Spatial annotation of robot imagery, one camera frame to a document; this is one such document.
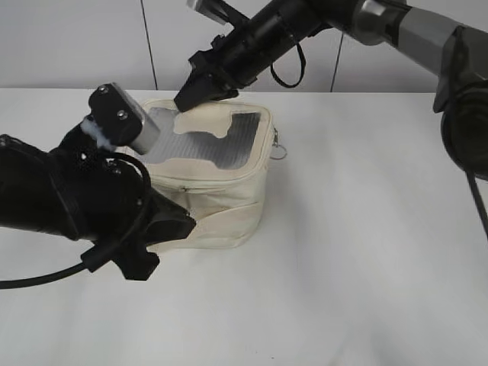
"screw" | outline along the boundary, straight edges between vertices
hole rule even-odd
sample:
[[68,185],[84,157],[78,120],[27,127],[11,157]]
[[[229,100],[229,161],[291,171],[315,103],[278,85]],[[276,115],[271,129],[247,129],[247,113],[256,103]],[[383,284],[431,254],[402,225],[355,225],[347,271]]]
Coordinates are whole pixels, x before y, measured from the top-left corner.
[[119,165],[114,161],[111,160],[108,162],[108,168],[115,174],[115,175],[121,175],[122,171],[119,168]]
[[129,117],[129,114],[126,111],[121,110],[117,112],[117,117],[119,117],[119,120],[126,120]]
[[107,94],[108,87],[106,85],[102,85],[101,87],[98,88],[98,91],[100,92],[100,94]]

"tabletop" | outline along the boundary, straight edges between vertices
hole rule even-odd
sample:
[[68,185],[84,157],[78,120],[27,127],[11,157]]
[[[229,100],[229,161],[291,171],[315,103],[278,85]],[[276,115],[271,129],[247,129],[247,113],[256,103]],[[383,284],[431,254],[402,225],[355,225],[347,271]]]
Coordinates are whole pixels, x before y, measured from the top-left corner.
[[[0,89],[0,133],[51,149],[90,94]],[[271,164],[257,233],[237,249],[167,252],[144,283],[110,264],[2,291],[0,362],[486,365],[486,237],[434,96],[240,98],[272,112],[289,152]],[[0,229],[0,278],[69,267],[89,247]]]

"robotic arm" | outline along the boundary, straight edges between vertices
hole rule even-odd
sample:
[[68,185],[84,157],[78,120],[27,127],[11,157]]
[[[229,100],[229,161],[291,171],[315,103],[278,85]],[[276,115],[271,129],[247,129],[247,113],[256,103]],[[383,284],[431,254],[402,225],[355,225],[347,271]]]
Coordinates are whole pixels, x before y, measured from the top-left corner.
[[158,127],[117,84],[99,87],[91,113],[61,144],[43,152],[0,136],[0,226],[87,239],[94,247],[81,263],[38,278],[0,281],[0,289],[30,287],[93,272],[113,261],[129,280],[145,281],[159,264],[146,250],[158,242],[186,238],[195,221],[151,187],[149,173],[130,146],[147,153]]
[[488,179],[487,33],[404,0],[273,0],[252,19],[222,0],[188,4],[220,23],[230,22],[234,30],[190,58],[193,71],[175,98],[180,111],[236,97],[238,89],[251,85],[288,50],[297,46],[300,53],[305,37],[331,27],[364,45],[387,42],[437,75],[434,112],[444,112],[442,138],[450,157],[467,173],[488,235],[488,216],[474,179]]

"canvas bag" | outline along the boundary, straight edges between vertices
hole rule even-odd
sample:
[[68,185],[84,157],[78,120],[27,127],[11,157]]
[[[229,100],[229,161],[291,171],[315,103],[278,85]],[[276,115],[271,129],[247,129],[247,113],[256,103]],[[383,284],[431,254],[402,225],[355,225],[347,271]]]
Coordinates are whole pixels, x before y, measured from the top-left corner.
[[277,136],[271,113],[235,102],[207,103],[183,114],[169,100],[151,100],[143,108],[163,135],[148,156],[139,157],[151,174],[152,186],[197,221],[187,239],[149,250],[227,249],[243,244],[257,229],[265,202]]

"keyring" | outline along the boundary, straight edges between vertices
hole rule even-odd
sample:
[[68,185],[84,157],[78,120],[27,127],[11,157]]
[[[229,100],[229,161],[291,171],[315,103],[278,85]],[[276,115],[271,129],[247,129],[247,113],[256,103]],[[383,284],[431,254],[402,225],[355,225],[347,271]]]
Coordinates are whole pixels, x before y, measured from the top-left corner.
[[276,149],[281,149],[281,151],[283,152],[283,156],[277,158],[277,157],[274,157],[272,154],[271,154],[271,160],[285,160],[288,156],[288,150],[286,147],[284,147],[283,145],[276,145],[274,146]]

